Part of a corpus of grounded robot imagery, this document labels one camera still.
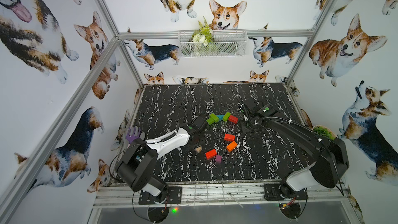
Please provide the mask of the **green block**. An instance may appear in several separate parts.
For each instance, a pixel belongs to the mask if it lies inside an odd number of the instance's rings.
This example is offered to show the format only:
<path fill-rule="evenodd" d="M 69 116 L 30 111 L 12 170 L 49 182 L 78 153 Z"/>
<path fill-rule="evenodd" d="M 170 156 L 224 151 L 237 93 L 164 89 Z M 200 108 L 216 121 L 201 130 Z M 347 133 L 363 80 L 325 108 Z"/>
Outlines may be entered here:
<path fill-rule="evenodd" d="M 222 120 L 223 120 L 224 122 L 228 122 L 230 116 L 231 116 L 231 113 L 226 112 L 226 113 L 223 115 Z"/>
<path fill-rule="evenodd" d="M 206 122 L 208 123 L 208 125 L 212 125 L 215 121 L 212 118 L 209 118 L 206 120 Z"/>
<path fill-rule="evenodd" d="M 210 114 L 210 118 L 213 120 L 213 122 L 218 122 L 220 120 L 219 117 L 214 113 Z"/>

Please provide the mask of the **natural wood block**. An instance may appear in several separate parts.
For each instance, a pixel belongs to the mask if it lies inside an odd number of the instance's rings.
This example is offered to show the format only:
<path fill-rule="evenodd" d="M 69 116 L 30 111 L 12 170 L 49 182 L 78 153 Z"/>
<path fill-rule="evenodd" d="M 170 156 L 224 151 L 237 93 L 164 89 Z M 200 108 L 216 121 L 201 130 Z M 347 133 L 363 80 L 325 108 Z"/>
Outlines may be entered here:
<path fill-rule="evenodd" d="M 194 150 L 195 150 L 197 153 L 200 153 L 200 152 L 202 151 L 202 147 L 199 146 L 199 147 L 195 148 Z"/>

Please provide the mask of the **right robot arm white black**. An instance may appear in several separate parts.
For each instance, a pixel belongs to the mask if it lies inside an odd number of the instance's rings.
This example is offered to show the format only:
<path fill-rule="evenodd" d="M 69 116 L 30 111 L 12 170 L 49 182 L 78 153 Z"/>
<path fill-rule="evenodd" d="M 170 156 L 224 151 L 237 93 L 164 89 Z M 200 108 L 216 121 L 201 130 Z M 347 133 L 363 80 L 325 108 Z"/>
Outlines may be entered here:
<path fill-rule="evenodd" d="M 259 106 L 239 103 L 244 115 L 239 122 L 243 133 L 273 130 L 298 145 L 312 159 L 313 163 L 298 171 L 291 172 L 277 184 L 264 186 L 267 201 L 292 200 L 312 186 L 342 190 L 342 177 L 349 169 L 348 153 L 345 143 L 339 139 L 322 136 L 308 127 L 291 119 L 277 116 L 277 110 L 270 105 Z"/>

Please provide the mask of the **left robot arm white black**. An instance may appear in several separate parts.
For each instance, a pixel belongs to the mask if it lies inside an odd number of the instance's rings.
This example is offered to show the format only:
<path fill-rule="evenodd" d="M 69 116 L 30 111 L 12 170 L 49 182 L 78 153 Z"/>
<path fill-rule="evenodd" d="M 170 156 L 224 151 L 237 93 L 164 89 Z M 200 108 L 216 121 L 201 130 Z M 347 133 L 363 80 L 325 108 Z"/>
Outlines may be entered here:
<path fill-rule="evenodd" d="M 169 195 L 166 182 L 154 174 L 157 161 L 171 151 L 186 146 L 188 150 L 200 146 L 208 121 L 197 116 L 192 121 L 178 124 L 176 129 L 151 140 L 134 140 L 115 166 L 117 175 L 134 191 L 145 191 L 164 201 Z"/>

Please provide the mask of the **red block small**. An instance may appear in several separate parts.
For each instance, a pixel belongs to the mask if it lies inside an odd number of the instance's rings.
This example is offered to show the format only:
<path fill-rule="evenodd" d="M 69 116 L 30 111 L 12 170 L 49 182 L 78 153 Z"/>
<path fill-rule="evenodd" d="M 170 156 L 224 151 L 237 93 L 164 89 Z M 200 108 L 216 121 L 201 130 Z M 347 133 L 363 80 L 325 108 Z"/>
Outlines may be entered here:
<path fill-rule="evenodd" d="M 237 124 L 239 119 L 233 115 L 230 115 L 228 121 Z"/>

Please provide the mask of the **orange block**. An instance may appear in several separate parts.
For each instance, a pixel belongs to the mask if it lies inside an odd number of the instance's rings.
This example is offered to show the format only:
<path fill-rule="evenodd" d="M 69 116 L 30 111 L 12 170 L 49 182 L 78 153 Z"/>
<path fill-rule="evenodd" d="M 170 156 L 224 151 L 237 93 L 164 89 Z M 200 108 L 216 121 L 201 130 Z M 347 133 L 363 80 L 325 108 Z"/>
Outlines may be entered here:
<path fill-rule="evenodd" d="M 226 149 L 227 149 L 228 152 L 231 152 L 231 151 L 233 151 L 236 147 L 237 147 L 237 143 L 236 143 L 235 141 L 233 141 L 233 142 L 231 142 L 231 143 L 226 147 Z"/>

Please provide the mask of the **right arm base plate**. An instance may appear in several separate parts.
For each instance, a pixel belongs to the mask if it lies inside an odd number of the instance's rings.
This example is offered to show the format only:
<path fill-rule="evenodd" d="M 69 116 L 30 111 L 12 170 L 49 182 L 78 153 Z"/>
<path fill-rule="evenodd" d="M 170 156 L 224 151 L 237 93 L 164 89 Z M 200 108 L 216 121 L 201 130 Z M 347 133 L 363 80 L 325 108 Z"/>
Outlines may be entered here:
<path fill-rule="evenodd" d="M 282 201 L 282 200 L 307 200 L 308 194 L 305 189 L 294 191 L 285 184 L 273 183 L 264 184 L 264 199 L 267 201 Z"/>

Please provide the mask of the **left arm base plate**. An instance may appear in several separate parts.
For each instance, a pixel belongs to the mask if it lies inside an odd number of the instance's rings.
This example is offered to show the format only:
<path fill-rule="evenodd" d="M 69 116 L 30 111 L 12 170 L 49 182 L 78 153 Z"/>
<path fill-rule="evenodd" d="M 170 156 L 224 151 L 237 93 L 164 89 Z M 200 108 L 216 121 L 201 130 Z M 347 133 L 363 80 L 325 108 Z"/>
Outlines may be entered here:
<path fill-rule="evenodd" d="M 153 204 L 180 204 L 182 197 L 182 187 L 171 186 L 166 187 L 158 196 L 153 196 L 146 191 L 141 192 L 139 205 Z"/>

